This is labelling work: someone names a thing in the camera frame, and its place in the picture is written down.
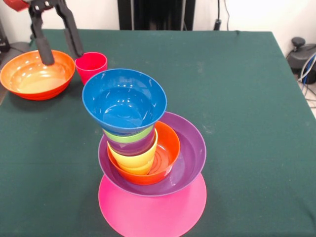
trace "blue bowl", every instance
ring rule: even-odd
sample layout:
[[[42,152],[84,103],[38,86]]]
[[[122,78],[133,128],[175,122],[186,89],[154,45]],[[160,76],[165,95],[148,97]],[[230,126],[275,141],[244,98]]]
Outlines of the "blue bowl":
[[[111,69],[85,84],[82,101],[106,131],[130,135],[153,125],[164,114],[167,97],[150,76],[130,69]]]

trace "orange bowl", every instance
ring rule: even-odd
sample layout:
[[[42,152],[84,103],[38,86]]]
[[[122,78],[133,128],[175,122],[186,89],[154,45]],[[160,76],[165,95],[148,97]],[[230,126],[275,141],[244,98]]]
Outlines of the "orange bowl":
[[[171,171],[172,166],[180,153],[180,141],[175,131],[167,124],[158,121],[155,124],[158,134],[158,144],[155,152],[154,164],[146,175],[131,174],[122,170],[114,159],[109,147],[110,162],[126,180],[138,185],[155,184],[164,179]]]
[[[55,64],[46,66],[36,51],[11,59],[0,73],[1,84],[12,93],[29,100],[47,100],[60,94],[75,73],[75,62],[66,53],[53,50]]]

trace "bowl rim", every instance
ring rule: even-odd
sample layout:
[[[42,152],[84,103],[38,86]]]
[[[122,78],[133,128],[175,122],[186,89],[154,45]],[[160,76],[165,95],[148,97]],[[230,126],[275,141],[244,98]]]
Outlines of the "bowl rim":
[[[172,163],[170,163],[166,169],[164,169],[164,170],[162,170],[162,171],[160,171],[160,172],[155,172],[155,173],[152,173],[152,174],[145,174],[145,175],[128,173],[128,172],[126,172],[125,170],[121,169],[118,165],[116,165],[116,164],[113,163],[113,161],[112,161],[112,159],[110,158],[110,155],[109,155],[109,150],[111,150],[111,147],[108,146],[108,147],[107,147],[107,152],[108,152],[108,157],[109,157],[109,160],[110,160],[111,164],[114,165],[114,167],[115,167],[116,169],[122,171],[123,173],[126,173],[126,174],[128,174],[128,175],[132,175],[132,176],[137,176],[137,177],[145,177],[145,176],[146,176],[146,177],[153,177],[153,176],[156,176],[156,175],[158,175],[158,174],[164,173],[166,170],[168,170],[170,167],[172,167],[172,166],[174,165],[174,163],[176,162],[176,160],[178,159],[179,154],[180,154],[180,150],[181,150],[180,139],[179,139],[177,133],[176,133],[176,132],[172,129],[172,127],[170,127],[168,124],[166,124],[165,122],[161,122],[161,121],[157,121],[157,123],[162,123],[163,125],[165,125],[166,127],[168,127],[169,130],[171,129],[171,130],[172,130],[172,133],[174,133],[174,134],[175,134],[175,137],[177,138],[177,144],[179,144],[179,149],[178,149],[178,152],[177,152],[176,159],[174,159],[174,161],[173,161]]]
[[[98,118],[87,108],[87,106],[86,106],[86,104],[85,104],[85,100],[84,100],[84,92],[85,92],[85,89],[86,89],[87,85],[88,85],[89,83],[91,83],[91,81],[92,81],[92,79],[93,79],[94,77],[98,76],[99,74],[106,73],[106,72],[109,72],[109,71],[133,71],[133,72],[140,73],[140,74],[142,74],[142,75],[144,75],[144,76],[147,76],[147,77],[149,77],[150,79],[152,79],[152,80],[159,86],[159,88],[161,89],[161,91],[162,91],[162,93],[163,93],[163,95],[164,95],[165,105],[164,105],[164,108],[163,108],[163,111],[162,111],[161,115],[160,115],[156,120],[152,121],[151,123],[146,124],[146,125],[144,125],[144,126],[140,126],[140,127],[119,127],[119,126],[111,125],[111,124],[109,124],[109,123],[106,123],[106,122],[104,122],[104,121],[98,119]],[[149,76],[149,75],[147,75],[147,74],[145,74],[145,73],[142,73],[142,72],[140,72],[140,71],[133,70],[133,69],[127,69],[127,68],[108,69],[108,70],[105,70],[105,71],[102,71],[102,72],[99,72],[99,73],[95,74],[95,75],[92,76],[92,77],[86,82],[86,84],[84,85],[83,90],[82,90],[82,94],[81,94],[81,98],[82,98],[82,102],[83,102],[83,105],[84,105],[85,109],[88,111],[88,113],[89,113],[95,120],[98,121],[98,123],[100,123],[100,124],[102,124],[102,125],[105,125],[105,126],[108,126],[108,127],[110,127],[110,128],[119,129],[119,130],[124,130],[124,131],[141,130],[141,129],[144,129],[144,128],[147,128],[147,127],[153,125],[155,122],[157,122],[159,119],[161,119],[161,117],[163,116],[163,114],[165,113],[165,111],[166,111],[166,109],[167,109],[167,96],[166,96],[166,93],[165,93],[165,91],[163,90],[162,86],[161,86],[155,79],[153,79],[151,76]]]
[[[123,143],[123,144],[130,144],[130,143],[135,143],[135,142],[139,142],[141,140],[143,140],[144,138],[146,138],[153,130],[154,130],[154,125],[151,125],[147,128],[145,128],[144,130],[137,132],[137,133],[133,133],[130,136],[116,136],[113,135],[111,133],[109,133],[108,131],[106,131],[105,129],[102,129],[103,132],[105,133],[105,135],[107,136],[107,138],[109,140],[111,140],[112,142],[116,142],[116,143]]]
[[[141,197],[163,197],[163,196],[166,196],[166,195],[174,194],[174,193],[176,193],[176,192],[178,192],[178,191],[180,191],[180,190],[183,190],[184,188],[186,188],[187,186],[189,186],[195,179],[197,179],[197,177],[198,177],[199,174],[202,173],[203,168],[204,168],[204,166],[205,166],[205,164],[206,164],[207,148],[206,148],[206,143],[205,143],[205,140],[204,140],[204,138],[203,138],[201,132],[198,130],[198,128],[197,128],[192,122],[190,122],[190,121],[189,121],[188,119],[186,119],[185,117],[182,117],[181,115],[178,115],[178,114],[175,114],[175,113],[172,113],[172,112],[168,112],[168,111],[166,112],[166,114],[167,114],[167,116],[175,116],[175,117],[177,117],[178,119],[183,119],[185,122],[187,122],[190,126],[192,126],[192,127],[194,128],[194,130],[197,132],[199,138],[201,139],[201,141],[202,141],[202,146],[203,146],[202,151],[204,151],[205,154],[204,154],[204,156],[202,157],[202,158],[203,158],[203,162],[202,162],[202,164],[201,164],[201,167],[200,167],[199,170],[198,170],[197,175],[196,175],[190,182],[188,182],[187,184],[185,184],[183,187],[181,187],[181,188],[179,188],[179,189],[177,189],[177,190],[173,190],[173,191],[164,193],[164,194],[141,194],[141,193],[138,193],[137,191],[128,190],[127,188],[122,187],[121,185],[119,185],[115,180],[112,180],[112,179],[110,178],[109,174],[108,174],[107,172],[105,172],[105,169],[104,169],[104,167],[103,167],[103,165],[102,165],[102,161],[101,161],[101,155],[100,155],[100,154],[101,154],[101,150],[102,150],[101,144],[102,144],[102,142],[103,142],[103,139],[107,139],[107,137],[106,137],[105,135],[103,135],[103,136],[101,137],[101,139],[100,139],[99,146],[98,146],[98,161],[99,161],[99,165],[100,165],[100,168],[101,168],[103,174],[110,180],[110,182],[111,182],[112,184],[114,184],[115,186],[117,186],[119,189],[122,189],[122,190],[124,190],[125,192],[128,192],[128,193],[133,194],[133,195],[138,195],[138,196],[141,196]]]
[[[124,167],[126,168],[137,168],[137,167],[127,167],[126,164],[122,164],[122,162],[119,162],[117,158],[119,158],[120,160],[139,160],[139,159],[143,159],[143,157],[147,157],[148,154],[150,154],[151,152],[154,151],[154,155],[155,155],[155,152],[156,152],[156,147],[158,145],[158,132],[157,130],[155,129],[155,141],[154,143],[152,144],[152,146],[147,150],[145,151],[144,153],[142,154],[139,154],[139,155],[135,155],[135,156],[125,156],[125,155],[121,155],[120,153],[117,153],[116,151],[113,150],[113,148],[111,147],[111,145],[109,144],[109,142],[107,141],[108,143],[108,148],[110,149],[110,152],[111,154],[113,155],[114,159],[120,163],[121,165],[123,165]]]
[[[32,50],[32,51],[28,51],[28,52],[22,53],[22,54],[20,54],[20,55],[17,55],[16,57],[12,58],[10,61],[8,61],[8,62],[4,65],[4,67],[3,67],[3,68],[1,69],[1,71],[0,71],[0,83],[2,84],[2,86],[3,86],[5,89],[7,89],[8,91],[10,91],[10,92],[12,92],[12,93],[18,93],[18,94],[22,94],[22,95],[38,95],[38,94],[41,94],[41,93],[47,93],[47,92],[50,92],[50,91],[52,91],[52,90],[55,90],[55,89],[57,89],[57,88],[63,86],[64,84],[68,83],[68,82],[73,78],[73,76],[74,76],[74,74],[75,74],[75,71],[76,71],[76,65],[75,65],[75,62],[74,62],[73,58],[72,58],[70,55],[68,55],[67,53],[65,53],[65,52],[52,49],[52,52],[61,53],[61,54],[64,54],[66,57],[70,58],[71,61],[72,61],[72,63],[73,63],[73,66],[74,66],[74,69],[73,69],[73,72],[71,73],[71,76],[70,76],[69,78],[67,78],[67,80],[66,80],[62,85],[60,85],[60,86],[58,86],[58,87],[51,88],[51,89],[49,89],[49,90],[44,90],[44,91],[41,91],[41,92],[37,92],[37,93],[21,92],[21,91],[13,90],[12,88],[6,87],[6,86],[3,84],[3,82],[2,82],[2,73],[5,71],[5,68],[6,68],[6,67],[9,67],[9,64],[10,64],[13,60],[15,60],[15,59],[17,59],[17,58],[19,58],[19,57],[21,57],[21,56],[24,56],[24,55],[27,55],[27,54],[32,54],[32,53],[35,53],[35,52],[38,53],[39,51],[38,51],[38,50]]]

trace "stack of cups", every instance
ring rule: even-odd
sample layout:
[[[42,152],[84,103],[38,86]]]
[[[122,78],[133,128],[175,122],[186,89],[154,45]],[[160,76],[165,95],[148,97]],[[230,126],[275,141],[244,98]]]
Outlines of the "stack of cups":
[[[82,99],[101,125],[118,167],[129,174],[148,174],[158,144],[155,124],[167,106],[158,82],[130,69],[106,70],[88,80]]]
[[[103,131],[108,138],[109,150],[122,170],[138,175],[150,171],[158,141],[153,125],[129,136],[117,136]]]

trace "green cup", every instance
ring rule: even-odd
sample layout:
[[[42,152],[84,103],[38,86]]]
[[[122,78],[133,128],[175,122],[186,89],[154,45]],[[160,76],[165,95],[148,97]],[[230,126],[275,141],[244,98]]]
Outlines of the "green cup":
[[[116,136],[113,135],[109,132],[107,132],[106,130],[103,129],[104,134],[112,141],[114,142],[119,142],[119,143],[132,143],[132,142],[137,142],[141,139],[143,139],[144,137],[146,137],[154,128],[153,125],[151,125],[150,127],[144,129],[141,132],[135,133],[133,135],[130,136]]]

